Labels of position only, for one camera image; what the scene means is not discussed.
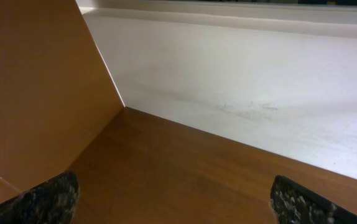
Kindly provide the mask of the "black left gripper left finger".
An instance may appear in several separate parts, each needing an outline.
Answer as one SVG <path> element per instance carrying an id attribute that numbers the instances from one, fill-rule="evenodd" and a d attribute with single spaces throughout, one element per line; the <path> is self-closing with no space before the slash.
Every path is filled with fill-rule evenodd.
<path id="1" fill-rule="evenodd" d="M 0 224 L 70 223 L 80 197 L 74 172 L 65 171 L 0 204 Z"/>

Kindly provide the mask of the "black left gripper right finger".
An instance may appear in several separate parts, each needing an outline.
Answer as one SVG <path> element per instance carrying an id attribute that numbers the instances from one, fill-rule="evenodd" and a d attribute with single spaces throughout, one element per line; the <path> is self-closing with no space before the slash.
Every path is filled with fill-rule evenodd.
<path id="1" fill-rule="evenodd" d="M 357 223 L 357 183 L 342 185 L 322 179 L 297 183 L 277 175 L 270 205 L 277 223 Z"/>

